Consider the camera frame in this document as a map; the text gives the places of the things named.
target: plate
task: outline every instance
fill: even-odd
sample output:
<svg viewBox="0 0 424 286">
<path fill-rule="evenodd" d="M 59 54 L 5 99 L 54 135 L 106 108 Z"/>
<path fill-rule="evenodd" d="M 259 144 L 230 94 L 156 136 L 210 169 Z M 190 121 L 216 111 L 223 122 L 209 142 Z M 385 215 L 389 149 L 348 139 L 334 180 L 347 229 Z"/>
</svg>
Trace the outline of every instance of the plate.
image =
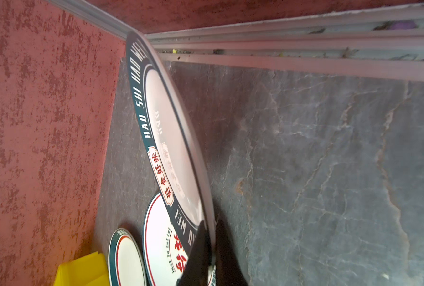
<svg viewBox="0 0 424 286">
<path fill-rule="evenodd" d="M 156 194 L 148 206 L 142 240 L 150 285 L 176 285 L 185 270 L 188 254 L 170 222 L 161 194 Z M 208 286 L 216 285 L 215 266 L 209 267 L 207 281 Z"/>
<path fill-rule="evenodd" d="M 213 255 L 215 224 L 209 180 L 179 93 L 141 33 L 128 34 L 126 59 L 135 116 L 174 230 L 190 253 L 204 221 Z"/>
<path fill-rule="evenodd" d="M 146 286 L 145 268 L 140 250 L 124 228 L 117 229 L 109 245 L 110 286 Z"/>
</svg>

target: yellow object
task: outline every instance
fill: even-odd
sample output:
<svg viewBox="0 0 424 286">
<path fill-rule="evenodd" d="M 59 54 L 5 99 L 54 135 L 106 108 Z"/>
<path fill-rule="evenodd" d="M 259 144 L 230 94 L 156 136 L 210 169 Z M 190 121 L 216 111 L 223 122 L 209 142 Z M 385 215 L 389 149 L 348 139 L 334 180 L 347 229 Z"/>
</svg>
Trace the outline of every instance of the yellow object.
<svg viewBox="0 0 424 286">
<path fill-rule="evenodd" d="M 94 252 L 61 264 L 53 286 L 110 286 L 104 255 Z"/>
</svg>

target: gray marble surface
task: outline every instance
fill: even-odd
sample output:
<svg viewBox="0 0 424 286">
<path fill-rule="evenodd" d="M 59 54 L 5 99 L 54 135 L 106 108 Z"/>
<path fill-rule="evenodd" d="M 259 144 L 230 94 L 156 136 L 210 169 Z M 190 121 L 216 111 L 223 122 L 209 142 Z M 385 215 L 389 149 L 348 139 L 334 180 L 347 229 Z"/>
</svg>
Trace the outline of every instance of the gray marble surface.
<svg viewBox="0 0 424 286">
<path fill-rule="evenodd" d="M 424 83 L 167 63 L 250 285 L 424 285 Z M 120 69 L 94 235 L 157 191 Z"/>
</svg>

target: metal frame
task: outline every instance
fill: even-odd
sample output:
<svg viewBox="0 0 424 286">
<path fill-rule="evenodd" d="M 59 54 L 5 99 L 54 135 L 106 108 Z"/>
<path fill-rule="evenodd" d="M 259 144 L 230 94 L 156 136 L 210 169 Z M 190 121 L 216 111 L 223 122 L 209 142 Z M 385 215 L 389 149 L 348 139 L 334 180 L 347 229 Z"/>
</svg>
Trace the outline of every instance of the metal frame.
<svg viewBox="0 0 424 286">
<path fill-rule="evenodd" d="M 135 30 L 84 0 L 48 1 L 123 40 L 126 40 L 129 31 Z M 424 81 L 424 61 L 347 58 L 346 52 L 350 49 L 388 54 L 385 59 L 400 58 L 406 52 L 424 54 L 424 29 L 372 30 L 372 27 L 397 20 L 420 21 L 424 26 L 424 4 L 169 31 L 146 36 L 154 48 L 159 50 L 163 60 Z M 355 27 L 355 30 L 348 31 L 348 27 Z M 182 54 L 173 54 L 176 49 L 184 51 L 180 51 Z M 293 51 L 298 51 L 299 57 L 287 56 L 292 55 Z M 340 51 L 345 52 L 343 56 L 324 58 L 330 51 L 340 55 Z"/>
</svg>

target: textured red wall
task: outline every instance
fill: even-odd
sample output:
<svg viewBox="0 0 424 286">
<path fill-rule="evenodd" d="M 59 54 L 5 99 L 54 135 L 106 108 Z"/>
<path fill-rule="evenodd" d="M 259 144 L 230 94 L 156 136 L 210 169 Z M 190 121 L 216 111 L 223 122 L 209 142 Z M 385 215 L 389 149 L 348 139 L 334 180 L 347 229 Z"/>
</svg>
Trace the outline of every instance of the textured red wall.
<svg viewBox="0 0 424 286">
<path fill-rule="evenodd" d="M 424 0 L 88 0 L 144 33 L 377 8 Z"/>
<path fill-rule="evenodd" d="M 0 285 L 89 252 L 124 42 L 43 0 L 0 0 Z"/>
</svg>

